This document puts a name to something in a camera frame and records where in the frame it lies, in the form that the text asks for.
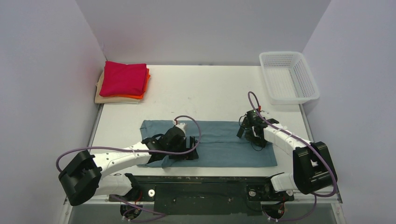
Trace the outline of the blue-grey t shirt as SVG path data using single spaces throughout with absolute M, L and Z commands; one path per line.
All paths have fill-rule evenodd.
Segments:
M 236 136 L 239 124 L 236 121 L 193 121 L 186 120 L 188 136 L 202 138 L 196 160 L 178 161 L 166 155 L 161 161 L 148 164 L 151 168 L 200 167 L 200 168 L 264 168 L 277 166 L 276 156 L 271 144 L 261 148 L 253 146 L 245 138 Z

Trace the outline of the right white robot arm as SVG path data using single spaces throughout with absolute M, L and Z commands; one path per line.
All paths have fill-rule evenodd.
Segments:
M 252 144 L 278 147 L 293 159 L 291 173 L 278 174 L 265 185 L 264 194 L 269 200 L 276 200 L 283 191 L 298 190 L 311 194 L 333 186 L 331 195 L 337 192 L 337 175 L 325 143 L 304 140 L 293 134 L 275 119 L 266 119 L 255 109 L 246 112 L 239 120 L 237 137 L 245 137 Z

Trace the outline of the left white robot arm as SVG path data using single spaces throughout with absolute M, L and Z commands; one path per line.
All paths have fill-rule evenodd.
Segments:
M 142 194 L 140 184 L 131 173 L 118 174 L 126 168 L 146 165 L 174 156 L 177 160 L 198 158 L 201 138 L 186 136 L 186 124 L 174 125 L 166 133 L 144 138 L 124 148 L 106 147 L 105 153 L 91 154 L 88 149 L 75 149 L 77 154 L 60 170 L 58 179 L 72 206 L 89 201 L 94 196 L 117 196 L 134 201 Z

